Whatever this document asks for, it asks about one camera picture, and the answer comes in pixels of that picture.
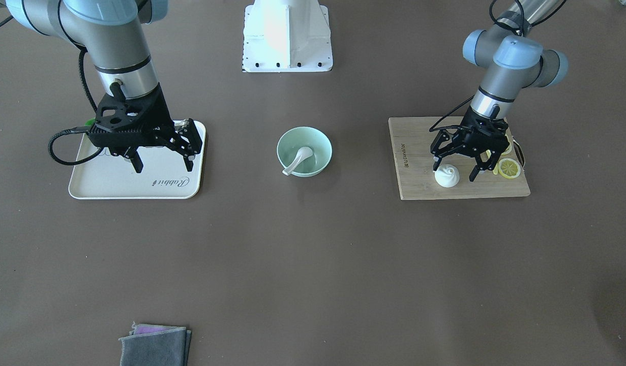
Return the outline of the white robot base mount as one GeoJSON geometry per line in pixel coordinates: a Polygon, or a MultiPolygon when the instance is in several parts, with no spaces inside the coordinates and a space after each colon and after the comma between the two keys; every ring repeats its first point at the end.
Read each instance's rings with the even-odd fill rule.
{"type": "Polygon", "coordinates": [[[243,35],[243,72],[332,70],[329,10],[318,1],[255,1],[243,35]]]}

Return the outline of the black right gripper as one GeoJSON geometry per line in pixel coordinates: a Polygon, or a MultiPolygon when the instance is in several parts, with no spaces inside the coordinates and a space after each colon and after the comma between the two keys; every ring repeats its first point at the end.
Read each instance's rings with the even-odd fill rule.
{"type": "MultiPolygon", "coordinates": [[[[111,84],[110,93],[99,102],[94,125],[87,135],[96,147],[128,148],[164,146],[184,157],[188,172],[193,171],[203,139],[192,119],[177,127],[160,85],[138,98],[126,98],[121,84],[111,84]]],[[[130,155],[136,173],[143,170],[139,155],[130,155]]]]}

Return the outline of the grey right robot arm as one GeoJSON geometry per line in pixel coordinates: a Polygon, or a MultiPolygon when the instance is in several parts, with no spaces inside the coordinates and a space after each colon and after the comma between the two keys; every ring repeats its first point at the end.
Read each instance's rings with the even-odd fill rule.
{"type": "Polygon", "coordinates": [[[97,153],[122,156],[136,173],[143,169],[138,149],[158,146],[178,153],[192,171],[203,139],[192,119],[176,124],[169,115],[141,28],[166,16],[167,1],[0,1],[0,8],[24,27],[91,53],[103,83],[94,123],[55,134],[48,144],[52,158],[56,139],[85,134],[97,153]]]}

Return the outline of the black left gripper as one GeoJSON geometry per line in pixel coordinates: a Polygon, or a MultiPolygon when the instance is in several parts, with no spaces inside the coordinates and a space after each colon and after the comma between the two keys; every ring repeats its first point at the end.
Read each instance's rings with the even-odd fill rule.
{"type": "Polygon", "coordinates": [[[506,130],[509,125],[499,118],[499,107],[494,107],[489,116],[480,116],[471,107],[468,108],[460,125],[450,125],[436,129],[438,131],[430,151],[433,154],[433,171],[440,167],[442,158],[449,155],[463,155],[475,158],[476,166],[469,174],[469,181],[474,181],[489,165],[495,165],[501,153],[506,149],[506,130]],[[491,158],[486,151],[490,150],[491,158]]]}

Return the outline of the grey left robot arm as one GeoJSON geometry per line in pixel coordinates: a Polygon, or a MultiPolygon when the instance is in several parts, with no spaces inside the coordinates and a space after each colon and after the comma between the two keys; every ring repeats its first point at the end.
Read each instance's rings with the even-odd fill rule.
{"type": "Polygon", "coordinates": [[[474,95],[465,101],[468,109],[459,125],[441,127],[430,152],[433,170],[450,155],[474,158],[469,180],[482,171],[493,170],[511,143],[506,136],[510,111],[523,88],[555,85],[567,74],[567,57],[554,49],[544,49],[527,37],[529,31],[553,16],[564,2],[516,1],[505,12],[492,17],[488,30],[473,31],[462,46],[462,55],[471,64],[486,69],[474,95]]]}

